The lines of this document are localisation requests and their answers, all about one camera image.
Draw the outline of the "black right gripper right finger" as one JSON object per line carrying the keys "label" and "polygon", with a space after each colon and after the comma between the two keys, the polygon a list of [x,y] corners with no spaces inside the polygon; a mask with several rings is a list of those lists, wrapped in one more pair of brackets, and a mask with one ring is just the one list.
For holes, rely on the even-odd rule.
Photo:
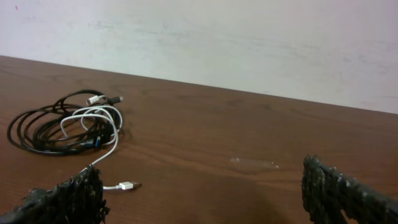
{"label": "black right gripper right finger", "polygon": [[302,200],[314,223],[397,224],[397,200],[390,198],[336,168],[321,163],[317,156],[303,160]]}

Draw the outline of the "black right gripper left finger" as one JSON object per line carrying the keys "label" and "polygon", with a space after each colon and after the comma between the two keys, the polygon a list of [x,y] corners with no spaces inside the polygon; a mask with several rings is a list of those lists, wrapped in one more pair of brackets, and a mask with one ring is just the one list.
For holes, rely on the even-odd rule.
{"label": "black right gripper left finger", "polygon": [[23,204],[1,215],[2,224],[100,224],[109,208],[100,170],[88,166],[54,189],[33,189]]}

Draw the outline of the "clear tape strip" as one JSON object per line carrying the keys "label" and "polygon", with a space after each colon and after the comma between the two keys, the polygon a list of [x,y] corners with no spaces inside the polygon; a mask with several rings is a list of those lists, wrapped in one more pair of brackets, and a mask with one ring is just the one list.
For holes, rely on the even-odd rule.
{"label": "clear tape strip", "polygon": [[258,169],[279,169],[279,166],[274,162],[255,160],[255,159],[244,159],[239,157],[232,157],[229,160],[235,166],[241,169],[247,170],[258,170]]}

